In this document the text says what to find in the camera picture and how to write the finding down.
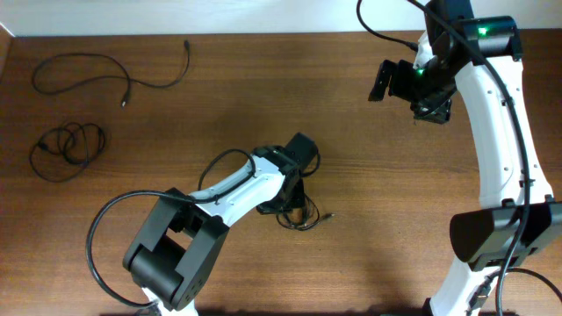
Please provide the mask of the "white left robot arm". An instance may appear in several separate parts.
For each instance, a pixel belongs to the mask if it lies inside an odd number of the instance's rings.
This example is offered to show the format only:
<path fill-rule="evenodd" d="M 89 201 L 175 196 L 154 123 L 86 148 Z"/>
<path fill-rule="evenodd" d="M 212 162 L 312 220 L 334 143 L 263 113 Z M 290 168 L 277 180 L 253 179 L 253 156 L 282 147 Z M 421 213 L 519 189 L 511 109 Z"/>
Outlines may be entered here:
<path fill-rule="evenodd" d="M 153 302 L 152 315 L 194 315 L 230 227 L 252 210 L 281 215 L 306 204 L 303 179 L 319 150 L 296 133 L 286 146 L 257 147 L 231 176 L 193 200 L 167 190 L 123 259 L 133 281 Z"/>

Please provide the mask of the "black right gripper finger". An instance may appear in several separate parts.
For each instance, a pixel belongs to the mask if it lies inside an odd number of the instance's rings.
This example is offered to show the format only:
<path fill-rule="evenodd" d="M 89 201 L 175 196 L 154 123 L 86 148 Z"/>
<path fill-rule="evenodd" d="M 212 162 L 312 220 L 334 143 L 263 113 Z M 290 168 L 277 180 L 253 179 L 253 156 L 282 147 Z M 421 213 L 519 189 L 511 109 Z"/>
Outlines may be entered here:
<path fill-rule="evenodd" d="M 386 95 L 392 95 L 391 81 L 398 68 L 398 64 L 389 60 L 384 60 L 379 68 L 375 83 L 368 96 L 369 102 L 380 102 Z"/>
<path fill-rule="evenodd" d="M 451 106 L 451 99 L 436 104 L 411 103 L 411 111 L 416 120 L 443 125 L 450 121 Z"/>

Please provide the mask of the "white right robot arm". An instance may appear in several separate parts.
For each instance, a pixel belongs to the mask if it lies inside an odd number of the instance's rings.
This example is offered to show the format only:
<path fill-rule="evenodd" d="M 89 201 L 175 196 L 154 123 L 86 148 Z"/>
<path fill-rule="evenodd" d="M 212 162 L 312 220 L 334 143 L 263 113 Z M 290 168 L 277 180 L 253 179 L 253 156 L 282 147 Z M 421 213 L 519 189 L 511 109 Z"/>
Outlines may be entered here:
<path fill-rule="evenodd" d="M 561 234 L 561 204 L 537 158 L 522 92 L 522 42 L 509 16 L 476 18 L 467 1 L 421 6 L 426 29 L 414 61 L 383 61 L 369 100 L 394 96 L 414 118 L 444 124 L 465 103 L 479 165 L 479 203 L 450 221 L 455 257 L 425 315 L 476 315 L 505 278 Z"/>

